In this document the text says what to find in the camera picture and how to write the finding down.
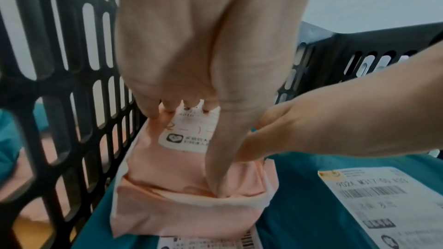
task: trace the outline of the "black circular logo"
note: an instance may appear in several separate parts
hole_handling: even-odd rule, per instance
[[[398,246],[397,241],[395,241],[395,239],[393,239],[390,236],[387,235],[382,235],[382,240],[384,243],[386,243],[386,245],[388,245],[389,247],[391,247],[392,249],[399,249],[400,246]]]

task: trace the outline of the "crate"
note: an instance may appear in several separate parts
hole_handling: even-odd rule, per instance
[[[12,225],[21,210],[38,197],[43,199],[54,229],[43,248],[69,248],[72,230],[79,232],[91,216],[105,192],[106,183],[114,178],[127,149],[146,120],[126,86],[115,87],[114,96],[109,91],[109,81],[119,85],[120,76],[115,61],[109,61],[106,55],[108,38],[103,35],[103,15],[109,15],[109,23],[113,26],[117,1],[52,1],[58,9],[59,19],[54,17],[51,0],[16,0],[36,79],[26,77],[20,70],[5,22],[0,18],[0,108],[14,115],[33,172],[32,180],[0,201],[0,240],[4,248],[20,248]],[[94,9],[96,69],[91,66],[90,46],[84,30],[83,9],[88,3]],[[58,36],[58,25],[62,38]],[[337,34],[303,22],[293,69],[276,93],[275,101],[284,102],[312,89],[380,71],[442,38],[443,23]],[[114,58],[112,32],[110,41]],[[61,44],[65,54],[60,50]],[[93,91],[97,81],[101,83],[102,95],[102,104],[98,107],[94,104]],[[40,98],[58,155],[51,164],[45,158],[32,115],[34,104]],[[112,102],[115,103],[115,114],[111,114]],[[102,111],[100,115],[104,119],[99,126],[96,125],[97,108]],[[118,143],[113,143],[114,128]],[[108,151],[113,151],[115,144],[118,146],[115,153],[108,153],[110,165],[105,171],[100,166],[99,144],[103,136],[107,136]],[[85,183],[83,160],[89,186]],[[55,191],[59,178],[63,178],[71,208],[66,216]]]

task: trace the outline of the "logo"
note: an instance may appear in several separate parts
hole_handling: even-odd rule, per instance
[[[399,249],[400,246],[398,245],[397,241],[395,241],[395,239],[393,239],[390,236],[387,235],[382,235],[382,240],[384,243],[386,243],[386,245],[388,245],[389,247],[391,247],[392,249]]]
[[[169,142],[172,142],[172,143],[181,143],[183,141],[183,135],[170,133],[166,137],[166,140],[168,140]]]

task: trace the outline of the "white package edge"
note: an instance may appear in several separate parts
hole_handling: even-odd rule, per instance
[[[146,126],[148,125],[148,121],[146,120],[145,123],[140,128],[139,132],[137,133],[137,136],[132,141],[131,146],[129,147],[124,159],[120,163],[120,166],[117,170],[117,173],[115,175],[114,180],[114,190],[113,190],[113,197],[112,197],[112,208],[111,208],[111,217],[115,218],[117,215],[117,202],[118,202],[118,193],[117,193],[117,187],[120,185],[121,179],[123,176],[125,176],[128,171],[128,164],[127,159],[129,156],[131,156],[132,151],[134,150],[135,145],[138,141],[138,136],[140,135],[140,132],[144,129],[146,129]],[[251,206],[255,208],[266,208],[271,199],[274,197],[274,194],[276,190],[272,186],[272,184],[269,181],[269,178],[266,174],[266,170],[269,168],[269,162],[273,160],[265,160],[263,165],[263,182],[266,188],[266,192],[257,196],[252,197],[236,197],[236,198],[213,198],[213,197],[203,197],[203,196],[195,196],[195,195],[188,195],[188,194],[177,194],[173,192],[163,191],[163,190],[152,190],[153,192],[156,192],[157,194],[168,198],[170,200],[180,202],[180,203],[186,203],[191,205],[197,205],[197,206],[203,206],[203,207],[211,207],[211,206],[221,206],[221,205],[232,205],[232,206]]]

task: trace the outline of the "finger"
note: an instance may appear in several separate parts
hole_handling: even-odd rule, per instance
[[[286,114],[292,107],[292,102],[284,102],[272,106],[266,110],[265,114],[255,123],[254,129],[259,130],[271,123],[275,122],[278,118]]]
[[[263,111],[237,113],[221,109],[205,157],[206,179],[210,190],[216,196],[229,195],[226,183],[227,171],[252,124]]]
[[[162,100],[163,106],[168,112],[175,112],[177,107],[180,105],[181,100]]]
[[[204,101],[203,103],[203,111],[209,112],[218,107],[218,101]]]
[[[148,98],[136,93],[132,93],[137,102],[138,108],[148,118],[158,117],[158,105],[160,104],[159,99]]]
[[[199,99],[188,99],[183,101],[183,104],[185,105],[185,107],[187,108],[192,108],[197,106],[200,103]]]
[[[248,134],[240,146],[235,161],[252,161],[296,147],[291,135],[291,121],[282,116],[264,128]]]

